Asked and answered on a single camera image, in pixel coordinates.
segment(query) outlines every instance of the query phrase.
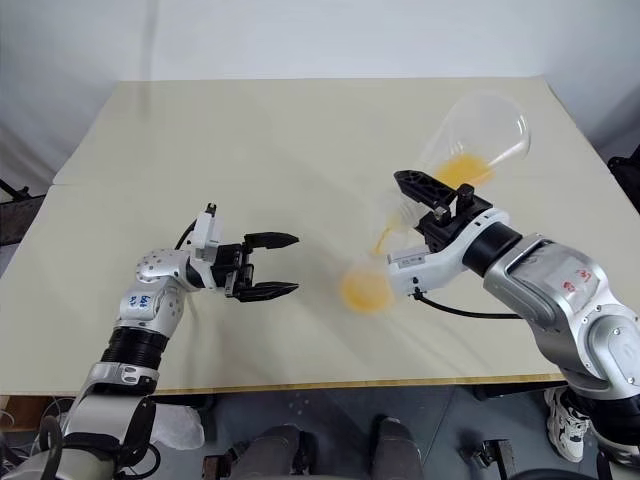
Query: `shoe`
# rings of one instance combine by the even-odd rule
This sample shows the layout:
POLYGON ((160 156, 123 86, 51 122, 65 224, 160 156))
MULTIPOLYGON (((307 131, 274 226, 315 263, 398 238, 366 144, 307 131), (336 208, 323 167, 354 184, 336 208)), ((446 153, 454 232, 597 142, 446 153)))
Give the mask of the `shoe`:
POLYGON ((556 451, 573 463, 582 461, 584 435, 589 429, 589 417, 563 402, 567 387, 548 388, 544 400, 549 406, 547 436, 556 451))

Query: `table edge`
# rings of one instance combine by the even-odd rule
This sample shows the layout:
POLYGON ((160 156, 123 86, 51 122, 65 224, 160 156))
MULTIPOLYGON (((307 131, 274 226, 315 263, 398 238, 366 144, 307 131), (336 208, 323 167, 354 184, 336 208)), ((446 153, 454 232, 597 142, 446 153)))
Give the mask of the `table edge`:
MULTIPOLYGON (((313 390, 328 388, 364 388, 364 387, 417 387, 437 385, 476 385, 495 383, 535 383, 557 382, 565 378, 560 373, 539 373, 530 375, 504 375, 494 377, 442 377, 442 378, 412 378, 397 380, 357 380, 348 382, 317 382, 317 383, 286 383, 275 385, 240 385, 233 387, 204 387, 204 388, 161 388, 154 395, 195 395, 210 393, 237 392, 269 392, 287 390, 313 390)), ((3 395, 53 395, 75 396, 77 392, 2 392, 3 395)))

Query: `splashing liquid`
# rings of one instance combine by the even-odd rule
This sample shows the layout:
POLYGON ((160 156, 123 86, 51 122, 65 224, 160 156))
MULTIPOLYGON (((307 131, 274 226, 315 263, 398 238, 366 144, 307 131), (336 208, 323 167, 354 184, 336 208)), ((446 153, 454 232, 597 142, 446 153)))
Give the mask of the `splashing liquid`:
MULTIPOLYGON (((433 175, 445 185, 458 188, 463 183, 474 187, 488 182, 494 172, 482 158, 469 153, 451 157, 442 164, 433 175)), ((400 215, 389 218, 380 238, 373 247, 373 255, 387 253, 386 242, 396 231, 407 227, 402 224, 400 215)), ((376 268, 373 264, 360 264, 349 270, 342 278, 340 293, 344 303, 358 313, 376 313, 389 308, 395 302, 395 297, 384 268, 376 268)))
POLYGON ((342 300, 358 313, 376 313, 395 302, 383 266, 358 264, 352 267, 340 284, 342 300))

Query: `table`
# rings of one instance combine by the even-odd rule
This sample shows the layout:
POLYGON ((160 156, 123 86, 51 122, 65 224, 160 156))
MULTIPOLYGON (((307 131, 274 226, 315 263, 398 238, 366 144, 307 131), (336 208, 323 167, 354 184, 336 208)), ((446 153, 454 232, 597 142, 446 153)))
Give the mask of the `table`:
MULTIPOLYGON (((523 321, 459 318, 403 299, 349 312, 338 283, 393 188, 464 93, 525 109, 531 152, 479 194, 522 233, 591 255, 640 310, 638 215, 541 78, 123 82, 55 178, 0 279, 0 392, 76 392, 106 347, 139 257, 171 247, 207 202, 223 240, 276 230, 256 279, 291 295, 240 304, 199 292, 160 366, 161 393, 560 379, 523 321)), ((467 272, 432 297, 504 311, 467 272)))

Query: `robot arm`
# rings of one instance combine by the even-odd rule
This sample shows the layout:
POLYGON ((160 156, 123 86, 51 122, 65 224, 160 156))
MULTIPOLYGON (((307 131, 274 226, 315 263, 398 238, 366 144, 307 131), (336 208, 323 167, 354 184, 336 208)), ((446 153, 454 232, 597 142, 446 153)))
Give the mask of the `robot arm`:
MULTIPOLYGON (((254 248, 286 247, 297 242, 296 237, 254 233, 245 235, 241 244, 221 245, 220 230, 215 206, 209 204, 193 224, 188 250, 153 250, 142 257, 135 281, 120 302, 109 346, 91 368, 58 430, 59 441, 49 445, 49 435, 41 432, 44 451, 4 479, 126 479, 125 467, 135 466, 149 449, 157 455, 149 444, 155 418, 149 395, 156 389, 161 356, 182 317, 186 294, 215 289, 226 297, 253 302, 298 287, 287 282, 254 285, 249 263, 254 248)), ((54 438, 59 427, 50 423, 54 438)))
POLYGON ((560 368, 601 450, 640 467, 638 317, 613 296, 603 269, 541 235, 523 238, 470 185, 453 190, 416 171, 395 178, 405 195, 432 210, 416 227, 427 247, 388 258, 396 293, 444 287, 467 268, 483 277, 484 288, 529 324, 540 352, 560 368))

